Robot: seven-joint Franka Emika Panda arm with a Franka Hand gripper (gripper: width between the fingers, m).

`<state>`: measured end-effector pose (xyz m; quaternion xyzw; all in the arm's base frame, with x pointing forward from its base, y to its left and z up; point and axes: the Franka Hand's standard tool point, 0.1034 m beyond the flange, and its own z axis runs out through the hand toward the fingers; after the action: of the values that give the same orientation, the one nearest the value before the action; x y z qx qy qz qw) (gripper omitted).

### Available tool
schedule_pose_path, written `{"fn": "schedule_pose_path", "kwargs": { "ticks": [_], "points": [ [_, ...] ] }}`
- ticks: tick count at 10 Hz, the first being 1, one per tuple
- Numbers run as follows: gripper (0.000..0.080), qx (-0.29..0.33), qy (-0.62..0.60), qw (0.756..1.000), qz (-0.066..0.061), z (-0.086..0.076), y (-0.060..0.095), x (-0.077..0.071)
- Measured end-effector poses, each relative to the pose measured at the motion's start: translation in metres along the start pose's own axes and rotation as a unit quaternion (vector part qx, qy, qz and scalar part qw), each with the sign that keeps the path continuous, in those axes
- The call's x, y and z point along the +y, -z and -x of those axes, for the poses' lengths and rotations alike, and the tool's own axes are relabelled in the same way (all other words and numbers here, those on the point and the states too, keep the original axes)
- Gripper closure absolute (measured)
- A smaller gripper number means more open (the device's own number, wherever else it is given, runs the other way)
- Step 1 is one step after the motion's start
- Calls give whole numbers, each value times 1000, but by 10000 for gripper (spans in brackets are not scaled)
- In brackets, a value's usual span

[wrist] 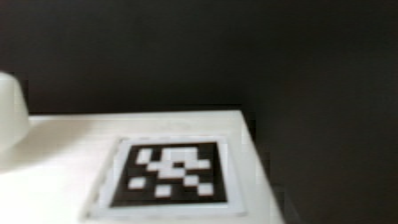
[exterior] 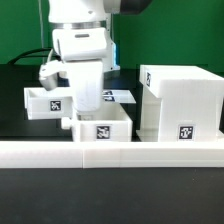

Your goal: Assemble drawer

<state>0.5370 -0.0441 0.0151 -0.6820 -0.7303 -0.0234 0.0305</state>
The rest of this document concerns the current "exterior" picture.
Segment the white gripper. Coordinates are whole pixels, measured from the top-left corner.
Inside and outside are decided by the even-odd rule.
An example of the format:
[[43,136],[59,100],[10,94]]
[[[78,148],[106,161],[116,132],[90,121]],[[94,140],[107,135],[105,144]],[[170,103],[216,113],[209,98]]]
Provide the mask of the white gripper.
[[91,113],[101,106],[103,63],[101,60],[66,63],[73,105],[78,113]]

